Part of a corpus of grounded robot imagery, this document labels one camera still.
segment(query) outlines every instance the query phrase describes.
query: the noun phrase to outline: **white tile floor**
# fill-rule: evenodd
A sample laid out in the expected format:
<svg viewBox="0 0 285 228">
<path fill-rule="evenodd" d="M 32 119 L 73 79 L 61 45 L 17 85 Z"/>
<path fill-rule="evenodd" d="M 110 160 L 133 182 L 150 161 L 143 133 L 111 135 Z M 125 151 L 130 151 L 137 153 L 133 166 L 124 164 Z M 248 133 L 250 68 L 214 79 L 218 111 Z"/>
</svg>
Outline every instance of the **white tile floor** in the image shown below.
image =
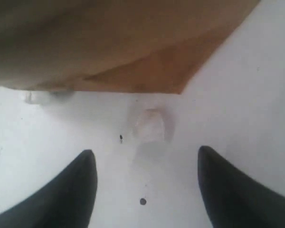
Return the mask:
<svg viewBox="0 0 285 228">
<path fill-rule="evenodd" d="M 170 143 L 133 141 L 129 125 L 145 107 L 167 111 Z M 91 227 L 209 228 L 197 183 L 204 144 L 285 195 L 285 0 L 263 0 L 182 95 L 77 92 L 38 106 L 0 88 L 0 212 L 92 149 Z"/>
</svg>

